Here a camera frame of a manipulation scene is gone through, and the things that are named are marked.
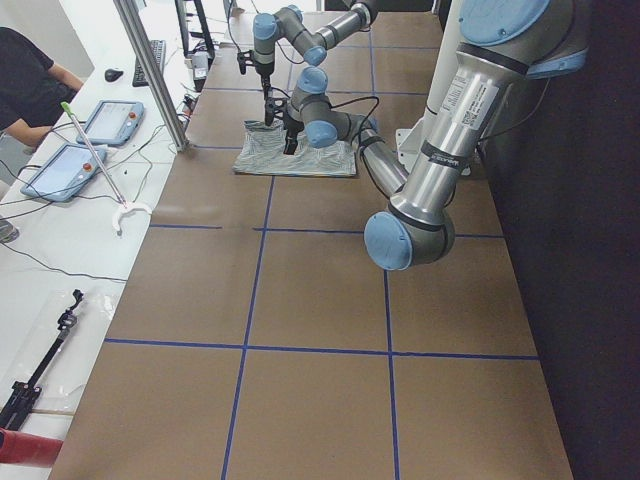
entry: white desk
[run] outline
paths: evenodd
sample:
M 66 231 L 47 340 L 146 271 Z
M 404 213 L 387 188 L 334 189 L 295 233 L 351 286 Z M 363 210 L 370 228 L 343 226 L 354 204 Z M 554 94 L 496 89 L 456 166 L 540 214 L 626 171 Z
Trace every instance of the white desk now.
M 172 6 L 148 8 L 142 12 L 150 39 L 167 41 L 164 77 L 174 101 L 179 105 L 184 94 L 193 88 L 190 73 L 184 65 L 181 45 L 176 32 L 175 11 Z M 135 56 L 127 38 L 114 41 L 113 48 L 85 83 L 72 103 L 79 119 L 86 119 L 99 100 L 137 100 L 145 105 L 143 120 L 132 139 L 121 149 L 110 153 L 107 167 L 125 159 L 147 142 L 163 121 L 148 87 L 133 88 Z M 104 80 L 106 68 L 120 68 L 125 74 L 116 82 Z M 66 115 L 58 124 L 67 123 Z M 59 130 L 73 141 L 73 127 Z M 42 165 L 63 143 L 50 134 L 32 157 L 30 164 Z M 157 131 L 152 142 L 142 153 L 115 166 L 110 174 L 128 200 L 133 200 L 145 175 L 146 182 L 138 201 L 152 209 L 158 202 L 164 183 L 171 170 L 175 148 L 166 128 Z M 25 170 L 20 178 L 28 180 L 34 170 Z M 0 215 L 10 218 L 37 209 L 42 200 L 25 200 L 20 193 L 22 183 L 16 181 L 0 202 Z M 104 175 L 97 175 L 80 195 L 94 197 L 113 196 Z M 149 215 L 136 211 L 121 222 L 123 234 L 118 237 L 111 225 L 117 203 L 108 198 L 75 198 L 69 203 L 54 203 L 39 211 L 10 221 L 20 229 L 20 237 L 9 246 L 29 253 L 51 267 L 67 272 L 87 273 L 94 276 L 127 279 L 131 267 L 149 226 Z M 11 393 L 13 380 L 26 381 L 38 365 L 57 334 L 56 321 L 73 301 L 71 293 L 80 289 L 85 300 L 78 307 L 78 325 L 71 333 L 62 352 L 54 359 L 52 368 L 42 377 L 42 402 L 36 408 L 56 410 L 58 414 L 31 414 L 22 431 L 63 439 L 79 401 L 82 386 L 91 371 L 104 338 L 113 310 L 124 289 L 124 282 L 70 277 L 49 271 L 32 259 L 18 255 L 0 246 L 0 403 L 4 405 Z M 48 469 L 0 465 L 3 480 L 44 479 Z

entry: plastic sheet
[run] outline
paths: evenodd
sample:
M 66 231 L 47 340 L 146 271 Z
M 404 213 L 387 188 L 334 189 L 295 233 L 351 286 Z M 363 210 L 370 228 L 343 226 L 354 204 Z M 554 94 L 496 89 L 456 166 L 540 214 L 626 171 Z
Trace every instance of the plastic sheet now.
M 85 294 L 74 310 L 78 323 L 53 357 L 37 385 L 42 393 L 34 412 L 73 414 L 80 402 L 107 328 L 113 319 L 118 297 Z M 71 292 L 54 292 L 34 320 L 20 353 L 2 378 L 0 402 L 11 395 L 18 380 L 27 382 L 58 336 L 58 318 L 75 302 Z
M 353 149 L 346 142 L 327 148 L 313 148 L 304 132 L 298 135 L 294 155 L 282 153 L 285 131 L 282 122 L 271 126 L 245 120 L 245 142 L 233 170 L 255 175 L 293 175 L 314 177 L 351 177 L 356 174 Z

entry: cloth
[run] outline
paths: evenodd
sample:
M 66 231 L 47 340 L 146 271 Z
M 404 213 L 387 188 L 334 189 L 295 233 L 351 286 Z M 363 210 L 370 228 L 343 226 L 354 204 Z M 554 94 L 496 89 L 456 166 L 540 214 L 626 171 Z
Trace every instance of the cloth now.
M 301 132 L 296 153 L 285 155 L 282 151 L 286 132 L 281 121 L 276 120 L 271 126 L 266 126 L 264 122 L 245 120 L 244 127 L 242 152 L 233 165 L 237 173 L 321 177 L 351 177 L 356 174 L 353 150 L 346 142 L 316 149 Z
M 22 118 L 30 127 L 53 125 L 60 102 L 75 91 L 47 73 L 53 60 L 20 33 L 0 27 L 0 130 Z

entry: green tip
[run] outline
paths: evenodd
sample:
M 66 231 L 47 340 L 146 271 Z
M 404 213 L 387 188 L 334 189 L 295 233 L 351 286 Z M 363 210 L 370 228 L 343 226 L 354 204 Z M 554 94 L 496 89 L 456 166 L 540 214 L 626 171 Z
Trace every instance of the green tip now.
M 67 102 L 62 102 L 60 106 L 62 107 L 62 109 L 65 111 L 67 115 L 71 116 L 71 107 Z

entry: blue joint cap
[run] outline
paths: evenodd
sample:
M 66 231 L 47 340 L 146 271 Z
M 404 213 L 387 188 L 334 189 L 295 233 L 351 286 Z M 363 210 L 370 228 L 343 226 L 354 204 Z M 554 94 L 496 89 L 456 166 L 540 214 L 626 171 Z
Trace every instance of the blue joint cap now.
M 296 17 L 298 17 L 298 20 L 302 21 L 302 10 L 300 10 L 296 5 L 289 5 L 287 8 L 289 10 L 293 10 Z
M 585 48 L 566 57 L 531 65 L 527 71 L 527 78 L 551 78 L 576 72 L 580 70 L 587 61 L 588 50 L 588 48 Z
M 304 58 L 304 61 L 309 65 L 313 65 L 314 67 L 316 67 L 324 62 L 325 58 L 327 58 L 327 50 L 320 45 L 316 45 L 315 47 L 311 47 L 309 50 L 304 52 L 302 58 Z
M 278 32 L 276 17 L 270 13 L 259 13 L 253 19 L 253 36 L 258 40 L 269 40 Z
M 460 9 L 460 33 L 479 47 L 508 42 L 526 32 L 551 0 L 465 0 Z
M 367 253 L 380 268 L 405 270 L 413 261 L 413 245 L 402 222 L 389 212 L 378 212 L 364 228 Z
M 298 77 L 298 88 L 312 95 L 320 95 L 327 91 L 329 77 L 324 70 L 316 67 L 305 68 Z
M 313 120 L 304 126 L 309 143 L 314 148 L 324 148 L 338 141 L 338 130 L 326 120 Z

